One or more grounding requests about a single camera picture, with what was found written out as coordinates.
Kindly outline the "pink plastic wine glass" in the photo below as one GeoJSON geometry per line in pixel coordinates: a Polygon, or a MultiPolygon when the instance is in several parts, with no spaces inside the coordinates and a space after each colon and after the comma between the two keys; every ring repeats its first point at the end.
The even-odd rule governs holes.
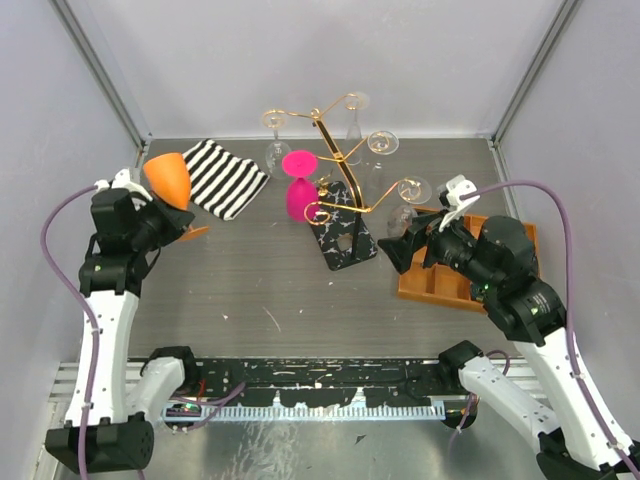
{"type": "Polygon", "coordinates": [[[318,200],[317,188],[309,179],[317,165],[318,159],[307,150],[292,151],[282,161],[283,171],[292,178],[285,195],[286,211],[296,222],[306,222],[305,209],[318,200]]]}

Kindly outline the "clear champagne flute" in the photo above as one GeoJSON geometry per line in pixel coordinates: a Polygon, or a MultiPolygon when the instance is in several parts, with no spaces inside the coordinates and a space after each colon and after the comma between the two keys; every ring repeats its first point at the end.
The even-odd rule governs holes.
{"type": "Polygon", "coordinates": [[[356,166],[361,163],[362,155],[359,150],[353,150],[360,144],[363,139],[361,126],[359,122],[359,112],[369,105],[369,96],[363,92],[351,92],[345,98],[345,108],[352,114],[351,122],[347,128],[344,143],[344,152],[348,154],[346,163],[349,166],[356,166]]]}
{"type": "MultiPolygon", "coordinates": [[[[372,133],[367,140],[368,148],[378,156],[389,156],[399,148],[398,137],[390,131],[377,131],[372,133]]],[[[368,185],[378,189],[382,185],[383,165],[381,160],[373,163],[369,174],[368,185]]]]}

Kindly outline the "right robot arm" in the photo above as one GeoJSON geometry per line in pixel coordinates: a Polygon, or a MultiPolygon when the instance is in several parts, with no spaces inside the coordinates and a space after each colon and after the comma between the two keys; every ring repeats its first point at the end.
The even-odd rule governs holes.
{"type": "Polygon", "coordinates": [[[586,371],[572,371],[579,355],[567,346],[567,311],[539,277],[534,244],[520,221],[492,216],[474,236],[461,219],[445,224],[441,212],[420,214],[403,235],[378,245],[400,274],[424,249],[425,267],[449,267],[483,287],[488,318],[526,359],[547,401],[540,403],[509,380],[469,341],[440,354],[444,390],[467,390],[489,404],[529,443],[548,479],[639,474],[638,441],[620,429],[600,395],[586,399],[580,389],[591,381],[586,371]]]}

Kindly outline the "black mounting base plate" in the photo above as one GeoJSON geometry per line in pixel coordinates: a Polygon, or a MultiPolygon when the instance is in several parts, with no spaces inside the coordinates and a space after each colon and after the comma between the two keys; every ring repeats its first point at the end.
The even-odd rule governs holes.
{"type": "Polygon", "coordinates": [[[244,383],[232,403],[246,407],[345,407],[358,393],[369,408],[414,407],[468,395],[429,359],[211,358],[201,360],[199,369],[208,397],[220,398],[244,383]]]}

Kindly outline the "clear stemless glass tumbler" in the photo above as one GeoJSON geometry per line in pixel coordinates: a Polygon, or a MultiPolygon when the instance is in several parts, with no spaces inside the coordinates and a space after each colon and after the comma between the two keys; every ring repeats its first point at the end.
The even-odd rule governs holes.
{"type": "Polygon", "coordinates": [[[273,139],[265,150],[265,162],[269,174],[278,180],[287,178],[283,169],[283,160],[291,152],[291,147],[279,136],[279,130],[286,122],[285,113],[282,110],[272,109],[264,113],[263,125],[271,130],[273,139]]]}

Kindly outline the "clear round wine glass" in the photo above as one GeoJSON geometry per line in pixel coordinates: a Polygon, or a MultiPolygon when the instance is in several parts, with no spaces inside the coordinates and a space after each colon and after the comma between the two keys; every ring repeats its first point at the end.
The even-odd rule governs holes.
{"type": "Polygon", "coordinates": [[[396,207],[389,216],[387,233],[391,237],[402,236],[417,216],[415,206],[426,203],[432,196],[431,185],[419,176],[400,180],[397,191],[404,204],[396,207]]]}

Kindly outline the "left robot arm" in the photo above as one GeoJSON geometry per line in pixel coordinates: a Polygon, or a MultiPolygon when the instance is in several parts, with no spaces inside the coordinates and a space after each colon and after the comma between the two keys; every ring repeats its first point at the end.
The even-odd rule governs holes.
{"type": "Polygon", "coordinates": [[[83,479],[144,470],[163,408],[174,394],[194,393],[201,379],[190,347],[160,347],[143,363],[137,385],[126,387],[133,320],[143,280],[155,265],[147,256],[160,255],[185,234],[193,214],[141,186],[106,183],[86,191],[95,231],[77,284],[53,259],[48,232],[40,234],[46,261],[84,314],[72,400],[62,426],[47,431],[45,449],[83,479]]]}

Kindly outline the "gold wine glass rack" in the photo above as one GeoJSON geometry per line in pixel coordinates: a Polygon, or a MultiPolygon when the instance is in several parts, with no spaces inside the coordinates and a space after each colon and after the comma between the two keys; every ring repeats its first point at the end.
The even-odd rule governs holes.
{"type": "MultiPolygon", "coordinates": [[[[305,209],[306,222],[310,225],[327,267],[331,271],[339,271],[363,263],[374,258],[378,253],[363,216],[374,211],[381,201],[376,200],[372,205],[367,203],[363,187],[353,166],[346,163],[348,154],[339,147],[325,122],[325,116],[335,107],[342,105],[345,108],[345,98],[348,94],[340,96],[323,109],[315,107],[308,113],[277,109],[285,113],[286,120],[303,118],[312,123],[328,149],[326,157],[319,156],[317,159],[330,163],[332,169],[339,171],[342,175],[340,181],[332,179],[329,175],[315,180],[313,183],[317,188],[318,200],[305,209]]],[[[353,152],[357,150],[361,152],[364,147],[368,148],[367,140],[371,134],[363,136],[353,152]]]]}

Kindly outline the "orange compartment tray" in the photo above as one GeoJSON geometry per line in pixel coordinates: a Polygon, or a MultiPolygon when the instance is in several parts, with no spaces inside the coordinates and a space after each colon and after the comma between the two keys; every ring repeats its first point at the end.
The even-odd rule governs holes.
{"type": "MultiPolygon", "coordinates": [[[[464,227],[477,238],[481,232],[482,224],[488,219],[486,216],[466,214],[464,227]]],[[[536,273],[541,273],[537,260],[538,232],[533,223],[524,223],[527,237],[534,244],[536,255],[534,268],[536,273]]],[[[471,283],[461,274],[451,268],[436,264],[423,269],[422,264],[427,249],[418,250],[412,259],[410,269],[398,277],[397,296],[411,301],[419,301],[448,308],[471,311],[480,314],[486,313],[481,300],[482,289],[471,283]]]]}

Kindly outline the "striped black white cloth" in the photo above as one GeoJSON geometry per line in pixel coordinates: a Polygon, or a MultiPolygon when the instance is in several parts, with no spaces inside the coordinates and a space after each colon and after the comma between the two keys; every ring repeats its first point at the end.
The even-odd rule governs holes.
{"type": "Polygon", "coordinates": [[[191,202],[223,221],[234,220],[270,180],[254,160],[232,154],[213,139],[199,141],[183,159],[191,202]]]}

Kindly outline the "orange plastic wine glass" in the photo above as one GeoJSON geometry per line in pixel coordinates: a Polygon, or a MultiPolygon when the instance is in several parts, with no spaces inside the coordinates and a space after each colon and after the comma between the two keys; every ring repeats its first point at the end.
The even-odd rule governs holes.
{"type": "MultiPolygon", "coordinates": [[[[191,179],[181,153],[167,153],[152,158],[143,165],[143,171],[150,184],[153,200],[160,198],[173,207],[188,210],[191,199],[191,179]]],[[[207,226],[190,226],[186,241],[198,238],[209,230],[207,226]]]]}

